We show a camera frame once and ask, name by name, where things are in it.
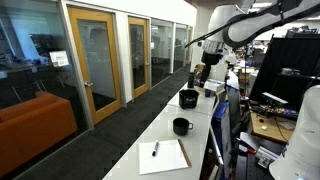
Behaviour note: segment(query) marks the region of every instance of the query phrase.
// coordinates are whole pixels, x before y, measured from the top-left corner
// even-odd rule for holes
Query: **robotic arm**
[[[206,64],[200,82],[204,85],[210,66],[222,59],[224,44],[232,48],[246,46],[258,35],[312,15],[320,9],[320,0],[277,0],[259,12],[244,14],[235,5],[217,7],[210,19],[209,33],[186,45],[204,40],[201,61]],[[320,179],[320,86],[306,91],[296,129],[280,156],[269,169],[275,179]]]
[[[203,41],[201,61],[206,64],[200,80],[200,87],[209,76],[211,65],[217,64],[224,56],[224,45],[231,48],[246,46],[258,35],[312,15],[320,9],[320,0],[277,0],[277,3],[258,12],[245,14],[236,5],[218,6],[210,19],[208,34],[186,45]]]

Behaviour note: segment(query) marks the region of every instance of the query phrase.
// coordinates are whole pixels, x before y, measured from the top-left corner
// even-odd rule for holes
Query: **orange couch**
[[[0,110],[0,178],[77,131],[68,100],[36,96]]]

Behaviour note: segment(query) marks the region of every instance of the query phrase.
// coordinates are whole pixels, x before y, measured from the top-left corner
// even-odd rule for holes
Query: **glass wall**
[[[188,32],[186,25],[177,24],[176,26],[176,39],[174,43],[174,65],[173,72],[176,72],[184,66],[186,60],[186,49],[184,46],[187,44]]]
[[[150,47],[153,86],[170,74],[172,33],[171,22],[151,19]]]
[[[88,129],[58,7],[0,0],[0,179]]]

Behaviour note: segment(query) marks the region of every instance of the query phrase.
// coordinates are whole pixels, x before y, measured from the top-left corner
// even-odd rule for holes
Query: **coffee mug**
[[[184,136],[188,133],[189,129],[193,129],[193,124],[189,123],[188,120],[184,118],[176,118],[173,120],[173,132],[177,135]]]

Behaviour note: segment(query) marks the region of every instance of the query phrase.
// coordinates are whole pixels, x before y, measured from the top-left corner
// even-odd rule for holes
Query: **white desk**
[[[178,136],[173,132],[173,120],[183,117],[193,123],[193,130],[186,136]],[[194,180],[199,179],[205,148],[207,144],[211,115],[186,111],[180,107],[167,105],[136,142],[128,149],[121,159],[114,165],[103,180]],[[154,174],[139,174],[139,149],[142,142],[156,140],[181,139],[191,162],[191,168],[166,171]]]
[[[182,89],[188,89],[188,83],[186,83],[180,90]],[[185,109],[185,111],[199,112],[199,113],[212,116],[214,112],[213,106],[216,100],[216,96],[211,95],[210,97],[207,98],[204,96],[204,92],[200,92],[200,91],[198,92],[199,92],[199,97],[198,97],[197,106],[194,109]],[[182,109],[179,105],[179,91],[168,102],[168,105],[176,106]]]

